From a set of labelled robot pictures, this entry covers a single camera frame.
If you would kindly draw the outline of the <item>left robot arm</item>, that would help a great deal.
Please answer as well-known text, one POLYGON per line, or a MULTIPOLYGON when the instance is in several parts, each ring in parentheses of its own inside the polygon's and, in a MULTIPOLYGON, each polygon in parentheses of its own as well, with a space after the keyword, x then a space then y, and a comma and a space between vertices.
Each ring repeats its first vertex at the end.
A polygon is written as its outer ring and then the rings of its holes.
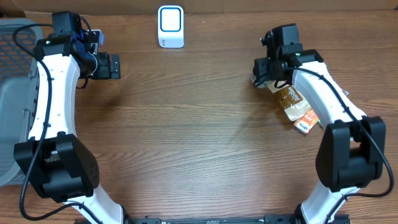
POLYGON ((39 73, 37 102, 28 138, 14 146, 24 185, 72 207, 87 223, 129 223, 125 209, 100 185, 96 157, 77 138, 75 93, 79 80, 118 80, 119 55, 100 52, 103 33, 77 13, 52 14, 52 33, 30 55, 39 73))

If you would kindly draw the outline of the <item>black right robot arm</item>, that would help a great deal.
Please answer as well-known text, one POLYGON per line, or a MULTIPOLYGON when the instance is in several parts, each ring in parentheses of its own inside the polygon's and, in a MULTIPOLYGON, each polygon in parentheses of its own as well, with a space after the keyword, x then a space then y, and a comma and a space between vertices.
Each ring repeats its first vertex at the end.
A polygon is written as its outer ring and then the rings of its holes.
POLYGON ((333 80, 322 56, 305 50, 296 24, 261 38, 267 54, 254 61, 252 84, 294 87, 308 101, 325 132, 315 160, 318 183, 293 214, 265 215, 264 223, 349 223, 338 210, 352 197, 381 198, 394 188, 384 155, 386 125, 357 108, 333 80))

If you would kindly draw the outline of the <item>green lid jar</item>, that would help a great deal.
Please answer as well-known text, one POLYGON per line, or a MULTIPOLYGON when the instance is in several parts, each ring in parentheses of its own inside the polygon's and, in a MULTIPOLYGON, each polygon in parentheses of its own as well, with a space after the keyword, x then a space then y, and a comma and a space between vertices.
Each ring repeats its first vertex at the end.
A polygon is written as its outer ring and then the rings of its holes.
POLYGON ((255 74, 251 75, 251 81, 254 88, 264 89, 267 88, 268 85, 268 76, 267 75, 259 75, 255 76, 255 74))

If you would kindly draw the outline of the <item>orange Kleenex tissue pack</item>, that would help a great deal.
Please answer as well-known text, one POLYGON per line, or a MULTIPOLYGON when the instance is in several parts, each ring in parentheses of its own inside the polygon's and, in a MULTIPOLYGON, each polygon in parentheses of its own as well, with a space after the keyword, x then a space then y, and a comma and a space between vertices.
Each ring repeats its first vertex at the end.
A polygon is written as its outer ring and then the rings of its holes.
POLYGON ((306 112, 301 118, 294 122, 294 126, 303 134, 308 134, 310 130, 319 122, 319 118, 313 109, 306 112))

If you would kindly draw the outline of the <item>brown white snack pouch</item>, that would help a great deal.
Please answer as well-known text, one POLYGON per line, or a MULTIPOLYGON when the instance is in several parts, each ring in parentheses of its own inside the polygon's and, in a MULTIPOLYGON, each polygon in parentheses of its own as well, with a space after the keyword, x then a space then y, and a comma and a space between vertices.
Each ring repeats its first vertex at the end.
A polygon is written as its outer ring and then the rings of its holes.
POLYGON ((301 92, 297 91, 292 85, 276 88, 275 81, 273 81, 268 83, 267 87, 276 96, 277 101, 291 121, 303 117, 312 108, 301 92))

